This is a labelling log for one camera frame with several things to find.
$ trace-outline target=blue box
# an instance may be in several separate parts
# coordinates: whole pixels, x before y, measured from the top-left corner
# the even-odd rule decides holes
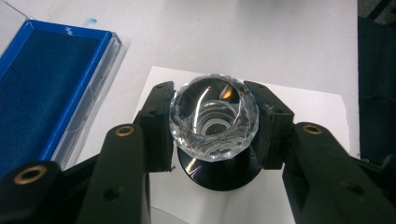
[[[0,59],[0,178],[30,161],[65,166],[120,46],[109,31],[22,25]]]

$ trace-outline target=brass insert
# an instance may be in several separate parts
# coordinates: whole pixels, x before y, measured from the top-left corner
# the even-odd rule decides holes
[[[323,131],[319,127],[317,127],[315,125],[312,125],[312,124],[305,125],[303,127],[303,129],[304,129],[304,131],[306,131],[308,133],[312,133],[312,134],[321,134],[321,133],[323,133]]]
[[[123,137],[128,136],[134,132],[134,127],[132,126],[122,126],[116,130],[116,135]]]
[[[14,178],[17,185],[26,185],[37,181],[47,172],[47,167],[43,165],[36,165],[25,169]]]

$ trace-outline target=screw hole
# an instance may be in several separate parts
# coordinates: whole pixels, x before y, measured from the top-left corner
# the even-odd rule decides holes
[[[348,181],[341,181],[340,182],[341,186],[343,186],[345,189],[349,190],[350,192],[357,194],[357,195],[363,195],[364,194],[364,189],[352,182]]]
[[[123,126],[116,130],[116,135],[123,137],[123,136],[127,136],[133,132],[134,132],[134,127]]]
[[[312,133],[312,134],[321,134],[321,133],[323,133],[323,131],[319,127],[314,126],[314,125],[309,125],[309,124],[305,125],[303,127],[303,129],[304,129],[304,131],[306,131],[308,133]]]
[[[47,172],[47,167],[43,165],[37,165],[29,167],[20,172],[14,178],[14,183],[17,185],[26,185],[37,181]]]
[[[111,187],[103,193],[103,198],[108,202],[114,202],[121,196],[122,192],[123,190],[120,186]]]

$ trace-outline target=glass lens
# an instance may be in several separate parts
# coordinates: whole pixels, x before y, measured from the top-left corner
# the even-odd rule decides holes
[[[254,96],[232,77],[195,78],[171,102],[171,133],[181,149],[199,160],[234,157],[250,145],[258,127]]]

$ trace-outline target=white table surface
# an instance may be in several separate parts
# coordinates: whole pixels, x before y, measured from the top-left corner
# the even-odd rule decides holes
[[[124,43],[81,160],[100,151],[107,130],[131,122],[152,66],[339,94],[347,149],[359,154],[357,1],[7,2],[41,21],[114,31]]]

